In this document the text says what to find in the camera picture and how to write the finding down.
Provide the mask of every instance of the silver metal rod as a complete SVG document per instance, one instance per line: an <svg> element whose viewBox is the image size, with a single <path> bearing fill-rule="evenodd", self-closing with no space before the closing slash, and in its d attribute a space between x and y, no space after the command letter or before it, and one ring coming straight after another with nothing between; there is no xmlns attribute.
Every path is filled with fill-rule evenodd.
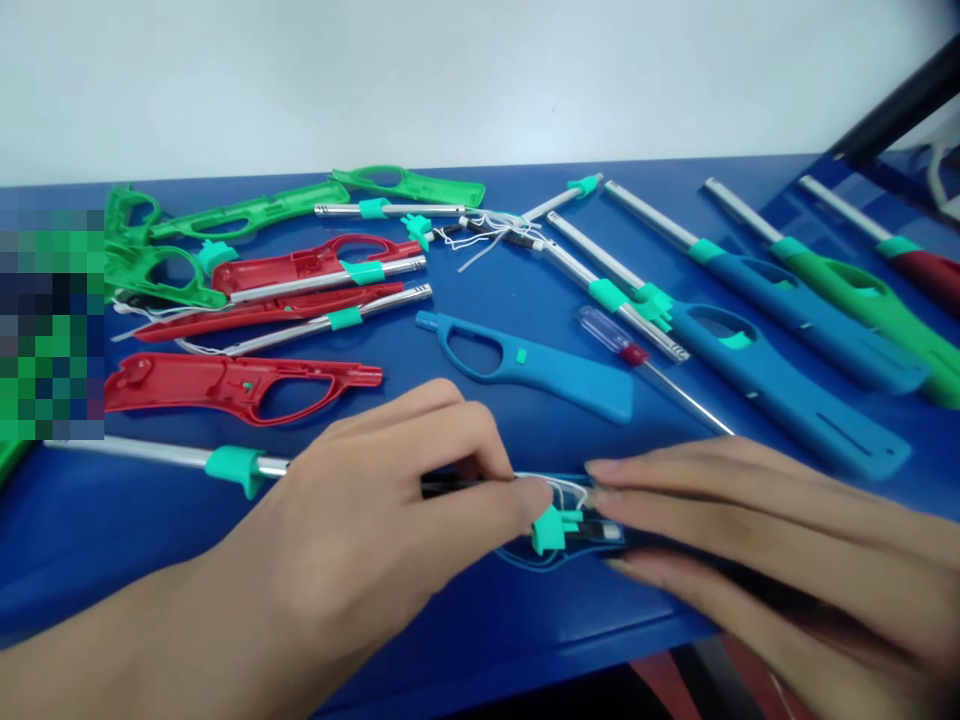
<svg viewBox="0 0 960 720"><path fill-rule="evenodd" d="M393 295L387 295L386 297L364 303L363 305L357 306L357 309L362 317L367 317L368 315L376 315L384 310L401 307L402 305L407 305L418 300L426 300L431 295L433 295L433 288L431 288L430 285L417 285L416 287L408 288L402 292L394 293ZM321 315L320 317L315 317L312 320L307 320L305 323L294 325L291 328L277 330L276 332L261 335L260 337L253 338L251 340L245 340L244 342L236 343L228 348L224 348L223 354L227 355L228 357L240 357L241 355L246 355L256 350L262 350L266 347L278 345L282 342L286 342L287 340L293 340L294 338L303 337L305 335L324 332L325 330L330 330L331 327L332 323L330 322L330 316Z"/></svg>
<svg viewBox="0 0 960 720"><path fill-rule="evenodd" d="M600 279L553 240L547 240L544 243L543 252L566 271L584 290L589 290L590 284ZM638 333L645 335L650 342L674 362L680 363L690 357L690 353L682 345L674 342L669 335L638 313L630 303L624 303L617 308L616 315Z"/></svg>
<svg viewBox="0 0 960 720"><path fill-rule="evenodd" d="M594 175L598 183L603 182L603 173L597 173ZM546 215L551 210L555 210L564 203L573 200L575 197L580 195L580 188L570 188L566 192L562 192L556 197L552 197L544 203L540 203L533 210L528 210L521 217L527 222L533 222L542 215Z"/></svg>
<svg viewBox="0 0 960 720"><path fill-rule="evenodd" d="M583 250L590 258L609 274L620 278L631 290L642 288L646 283L634 275L630 269L608 253L593 240L584 235L575 228L570 222L564 220L554 211L547 213L547 222L559 230L574 245Z"/></svg>
<svg viewBox="0 0 960 720"><path fill-rule="evenodd" d="M716 178L707 178L703 186L713 195L721 205L737 220L749 225L769 243L783 240L783 233L764 220L760 213L738 198L722 182Z"/></svg>
<svg viewBox="0 0 960 720"><path fill-rule="evenodd" d="M460 217L467 212L466 205L381 205L380 211L387 217L413 215L433 215L435 217ZM360 217L359 205L314 205L313 212L319 217L336 215L337 217Z"/></svg>
<svg viewBox="0 0 960 720"><path fill-rule="evenodd" d="M103 440L44 440L43 444L51 448L83 450L103 455L138 458L198 470L203 470L210 456L213 455L212 450L148 442L146 440L130 440L114 435L106 435ZM289 464L290 461L286 458L270 455L261 455L257 458L258 472L270 478L280 478L286 475Z"/></svg>
<svg viewBox="0 0 960 720"><path fill-rule="evenodd" d="M647 370L649 370L650 372L652 372L654 375L656 375L657 378L659 378L661 382L665 383L665 384L667 385L667 387L669 387L669 388L670 388L671 390L673 390L675 393L677 393L678 395L680 395L680 397L682 397L684 400L686 400L688 403L690 403L694 408L696 408L696 409L700 412L701 415L703 415L705 418L707 418L707 420L709 420L711 424L713 424L713 425L715 425L716 427L718 427L722 432L726 433L727 435L736 435L736 433L733 432L733 430L731 430L731 429L728 428L726 425L724 425L722 422L720 422L720 421L713 415L713 413L711 413L709 410L707 410L703 405L701 405L700 403L698 403L698 402L697 402L696 400L694 400L692 397L690 397L689 395L687 395L687 393L684 392L682 389L680 389L680 387L679 387L676 383L674 383L670 378L668 378L666 375L664 375L662 372L660 372L657 368L655 368L655 367L654 367L653 365L651 365L649 362L646 362L646 363L644 363L643 365L640 365L639 367L637 367L637 372L638 372L638 373L639 373L639 371L640 371L640 368L646 368Z"/></svg>
<svg viewBox="0 0 960 720"><path fill-rule="evenodd" d="M647 205L647 203L632 192L621 187L619 183L608 180L604 187L607 189L607 192L615 197L624 207L632 211L634 215L665 235L669 240L673 240L683 249L692 248L700 242L700 238L696 235L686 228L677 225L663 213Z"/></svg>
<svg viewBox="0 0 960 720"><path fill-rule="evenodd" d="M883 242L884 240L889 240L893 237L893 233L891 233L885 227L874 220L871 220L853 205L848 203L839 195L831 192L828 188L821 185L809 175L804 175L802 178L797 180L797 184L807 192L819 198L824 205L829 205L832 207L844 218L852 222L877 242Z"/></svg>
<svg viewBox="0 0 960 720"><path fill-rule="evenodd" d="M414 255L403 260L391 260L382 264L383 274L385 276L398 275L405 272L414 272L423 270L427 266L427 258L423 255ZM317 275L316 277L303 278L302 280L291 280L286 283L276 283L274 285L265 285L250 290L241 290L230 296L233 303L251 302L253 300L266 300L268 298L284 297L286 295L299 295L310 290L322 290L324 288L337 287L338 285L354 284L353 277L346 270L330 273L329 275Z"/></svg>

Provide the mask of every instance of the red plastic part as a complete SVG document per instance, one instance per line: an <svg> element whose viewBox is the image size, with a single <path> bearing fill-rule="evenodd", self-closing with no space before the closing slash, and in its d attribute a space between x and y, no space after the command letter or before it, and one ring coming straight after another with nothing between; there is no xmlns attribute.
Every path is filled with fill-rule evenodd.
<svg viewBox="0 0 960 720"><path fill-rule="evenodd" d="M940 307L960 317L960 263L926 250L914 250L897 255L890 264Z"/></svg>
<svg viewBox="0 0 960 720"><path fill-rule="evenodd" d="M402 291L403 283L384 283L282 300L264 300L221 312L199 312L170 322L154 323L137 330L133 336L143 342L166 342L247 325L284 320L309 320L335 310L372 302L387 295L396 295Z"/></svg>
<svg viewBox="0 0 960 720"><path fill-rule="evenodd" d="M260 403L279 380L328 380L319 402L283 417L260 417ZM137 353L107 378L105 409L124 412L159 407L223 410L250 425L271 427L306 417L340 397L347 388L377 387L383 370L360 363L266 358L204 357Z"/></svg>
<svg viewBox="0 0 960 720"><path fill-rule="evenodd" d="M383 248L381 252L367 257L364 262L403 260L423 253L420 244L416 242L398 244L376 235L339 235L324 245L312 250L300 250L292 255L223 263L213 271L210 286L229 296L241 290L252 290L264 285L341 272L343 266L337 255L347 245L376 245Z"/></svg>

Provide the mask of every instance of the right hand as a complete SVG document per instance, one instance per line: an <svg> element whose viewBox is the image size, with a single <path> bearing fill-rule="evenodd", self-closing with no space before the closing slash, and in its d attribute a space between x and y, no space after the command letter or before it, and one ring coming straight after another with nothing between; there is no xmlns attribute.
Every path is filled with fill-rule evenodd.
<svg viewBox="0 0 960 720"><path fill-rule="evenodd" d="M680 552L633 550L611 562L738 636L818 717L944 717L943 693L956 692L960 675L960 526L740 437L587 471L602 488L591 502L609 519L822 600L787 618Z"/></svg>

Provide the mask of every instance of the pixelated area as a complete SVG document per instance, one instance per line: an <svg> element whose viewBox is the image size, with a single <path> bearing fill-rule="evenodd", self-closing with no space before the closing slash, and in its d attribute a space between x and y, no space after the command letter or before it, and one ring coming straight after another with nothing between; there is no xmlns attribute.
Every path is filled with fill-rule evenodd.
<svg viewBox="0 0 960 720"><path fill-rule="evenodd" d="M0 441L102 438L103 213L17 226L0 229Z"/></svg>

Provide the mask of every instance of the fingernail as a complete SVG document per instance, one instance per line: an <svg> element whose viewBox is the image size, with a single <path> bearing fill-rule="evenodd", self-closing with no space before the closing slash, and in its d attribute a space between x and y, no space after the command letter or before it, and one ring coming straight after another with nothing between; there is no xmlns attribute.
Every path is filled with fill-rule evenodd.
<svg viewBox="0 0 960 720"><path fill-rule="evenodd" d="M590 477L605 477L614 475L620 467L619 460L590 460L583 464Z"/></svg>

